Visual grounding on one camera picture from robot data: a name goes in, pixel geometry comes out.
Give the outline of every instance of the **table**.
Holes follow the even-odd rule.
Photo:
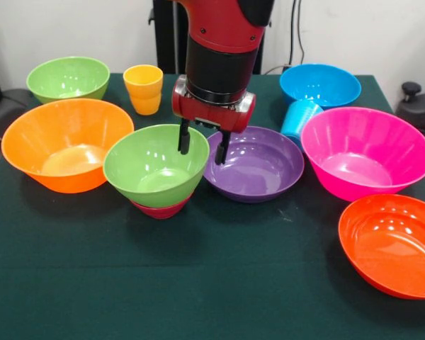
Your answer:
[[[136,128],[178,122],[175,80],[165,76],[154,116],[134,114],[121,74],[104,99]],[[374,77],[359,80],[355,105],[390,111]],[[278,77],[254,76],[249,90],[251,125],[279,130]],[[402,193],[425,200],[425,179]],[[107,183],[62,195],[1,160],[0,340],[425,339],[425,301],[380,293],[346,260],[346,205],[307,162],[271,202],[230,201],[203,179],[178,215],[157,221]]]

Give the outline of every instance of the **black cable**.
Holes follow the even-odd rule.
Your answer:
[[[305,56],[305,51],[304,51],[304,47],[302,46],[302,40],[300,38],[300,5],[302,3],[302,0],[299,0],[299,2],[297,3],[297,39],[299,40],[299,47],[300,50],[302,51],[302,57],[300,58],[300,64],[302,65],[302,63],[304,62],[304,56]]]
[[[296,10],[296,0],[293,0],[293,7],[291,8],[291,41],[290,41],[290,61],[289,65],[292,64],[293,61],[293,44],[294,44],[294,32],[295,32],[295,10]]]
[[[3,95],[2,97],[3,98],[6,98],[6,99],[9,99],[10,101],[13,101],[14,103],[17,103],[19,105],[22,105],[22,106],[25,106],[25,107],[28,106],[28,104],[24,104],[21,101],[18,101],[17,99],[14,99],[14,98],[11,98],[11,97],[8,97],[8,96],[5,96],[5,95]]]
[[[270,69],[270,70],[268,70],[268,71],[264,72],[263,74],[270,74],[270,73],[271,73],[272,71],[274,71],[275,69],[280,69],[281,67],[288,67],[288,66],[290,66],[290,65],[279,65],[279,66],[273,67],[272,69]]]

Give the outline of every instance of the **orange bowl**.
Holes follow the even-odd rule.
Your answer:
[[[343,212],[339,237],[348,259],[375,288],[425,300],[425,202],[402,195],[361,198]]]
[[[78,98],[38,106],[16,119],[1,141],[5,159],[45,187],[81,193],[106,181],[107,151],[134,131],[121,108]]]

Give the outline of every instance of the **yellow cup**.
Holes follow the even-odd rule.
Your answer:
[[[153,65],[130,67],[123,74],[132,106],[140,115],[153,115],[159,110],[164,73]]]

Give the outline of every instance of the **plastic cup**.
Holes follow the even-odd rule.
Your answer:
[[[300,134],[309,119],[323,112],[321,106],[314,101],[294,101],[285,115],[280,133],[290,138],[301,150]]]
[[[130,67],[123,74],[130,101],[140,115],[153,115],[162,99],[164,73],[153,65]]]

